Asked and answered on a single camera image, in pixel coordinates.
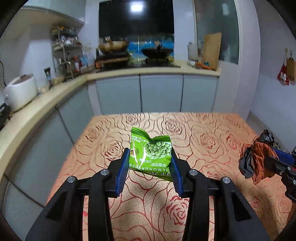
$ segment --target hanging item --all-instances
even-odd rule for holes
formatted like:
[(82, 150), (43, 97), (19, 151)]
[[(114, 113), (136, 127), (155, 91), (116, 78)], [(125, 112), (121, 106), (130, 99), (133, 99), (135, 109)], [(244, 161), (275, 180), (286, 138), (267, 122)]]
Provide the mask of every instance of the hanging item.
[(281, 70), (277, 76), (277, 79), (279, 81), (283, 81), (286, 85), (289, 85), (289, 79), (287, 78), (287, 66), (285, 66), (285, 60), (288, 58), (287, 52), (288, 52), (288, 49), (286, 48), (283, 66), (281, 67)]
[(292, 50), (290, 50), (290, 57), (287, 59), (287, 78), (291, 81), (295, 81), (296, 65), (294, 59), (292, 58), (292, 53)]

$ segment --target blue backsplash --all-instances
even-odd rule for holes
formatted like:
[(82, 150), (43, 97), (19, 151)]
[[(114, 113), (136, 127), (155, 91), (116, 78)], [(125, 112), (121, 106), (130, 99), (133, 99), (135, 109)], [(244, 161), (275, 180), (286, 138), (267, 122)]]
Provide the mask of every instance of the blue backsplash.
[(145, 59), (146, 56), (142, 54), (141, 49), (145, 48), (155, 48), (154, 41), (160, 41), (162, 46), (165, 48), (174, 49), (174, 36), (165, 35), (165, 36), (130, 36), (126, 37), (129, 41), (128, 51), (132, 54), (134, 59)]

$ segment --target red rose pattern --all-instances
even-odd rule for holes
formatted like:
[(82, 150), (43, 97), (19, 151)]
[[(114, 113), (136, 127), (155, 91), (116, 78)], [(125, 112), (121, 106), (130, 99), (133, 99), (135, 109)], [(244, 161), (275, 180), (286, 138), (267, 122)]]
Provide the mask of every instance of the red rose pattern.
[[(121, 157), (130, 146), (131, 128), (150, 136), (170, 135), (180, 158), (205, 176), (228, 176), (251, 204), (273, 240), (285, 227), (291, 201), (280, 177), (266, 178), (258, 185), (238, 170), (242, 143), (251, 143), (253, 130), (237, 114), (139, 113), (95, 116), (64, 162), (48, 200), (69, 175), (91, 177)], [(123, 193), (109, 199), (116, 240), (181, 240), (189, 199), (178, 197), (173, 184), (129, 170)], [(83, 208), (83, 240), (88, 240), (88, 197)], [(210, 198), (209, 240), (214, 237), (214, 207)]]

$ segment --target crumpled bag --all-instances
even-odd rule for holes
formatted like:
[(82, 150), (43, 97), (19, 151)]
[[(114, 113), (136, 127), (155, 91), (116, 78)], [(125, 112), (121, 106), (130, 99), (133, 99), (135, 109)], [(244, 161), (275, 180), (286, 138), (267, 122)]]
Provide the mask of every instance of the crumpled bag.
[(267, 177), (273, 177), (274, 173), (264, 169), (264, 159), (267, 156), (278, 159), (273, 150), (274, 137), (271, 132), (264, 130), (259, 137), (253, 140), (252, 144), (243, 144), (240, 159), (239, 170), (245, 178), (252, 177), (253, 183), (258, 184)]

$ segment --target power cord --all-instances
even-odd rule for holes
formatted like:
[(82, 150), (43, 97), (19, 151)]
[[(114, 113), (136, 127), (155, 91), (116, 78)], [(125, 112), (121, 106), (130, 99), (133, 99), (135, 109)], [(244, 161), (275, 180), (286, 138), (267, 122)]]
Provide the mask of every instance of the power cord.
[(1, 62), (1, 60), (0, 60), (0, 63), (2, 64), (2, 70), (3, 70), (3, 83), (4, 83), (4, 87), (6, 87), (6, 83), (5, 83), (5, 81), (4, 81), (4, 65), (3, 65), (3, 63)]

